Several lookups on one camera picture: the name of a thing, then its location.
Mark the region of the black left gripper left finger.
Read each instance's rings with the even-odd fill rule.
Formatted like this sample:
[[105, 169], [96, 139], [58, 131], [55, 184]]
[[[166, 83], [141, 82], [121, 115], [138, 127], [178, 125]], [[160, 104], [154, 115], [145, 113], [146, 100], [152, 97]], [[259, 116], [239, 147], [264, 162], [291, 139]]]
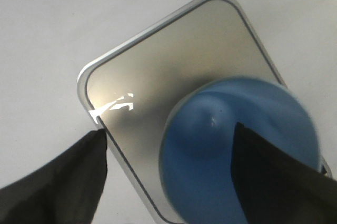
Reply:
[[90, 131], [26, 177], [1, 188], [1, 223], [91, 223], [107, 176], [105, 130]]

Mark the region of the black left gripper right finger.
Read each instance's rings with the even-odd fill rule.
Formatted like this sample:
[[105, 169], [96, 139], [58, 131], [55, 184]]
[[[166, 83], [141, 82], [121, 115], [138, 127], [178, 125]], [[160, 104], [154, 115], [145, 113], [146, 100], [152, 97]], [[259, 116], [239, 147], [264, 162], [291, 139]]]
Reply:
[[336, 180], [240, 123], [231, 176], [248, 223], [336, 223]]

